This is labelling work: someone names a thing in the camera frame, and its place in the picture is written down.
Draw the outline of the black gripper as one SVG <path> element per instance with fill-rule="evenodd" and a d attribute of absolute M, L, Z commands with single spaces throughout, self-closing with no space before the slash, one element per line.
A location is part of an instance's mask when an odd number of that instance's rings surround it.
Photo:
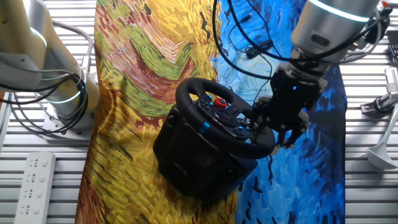
<path fill-rule="evenodd" d="M 320 92 L 320 84 L 314 80 L 289 77 L 283 70 L 271 78 L 272 98 L 267 105 L 253 105 L 249 117 L 249 128 L 253 134 L 271 133 L 269 118 L 280 125 L 288 125 L 279 131 L 272 155 L 281 148 L 292 149 L 296 140 L 307 130 L 308 114 L 300 112 L 310 107 Z"/>

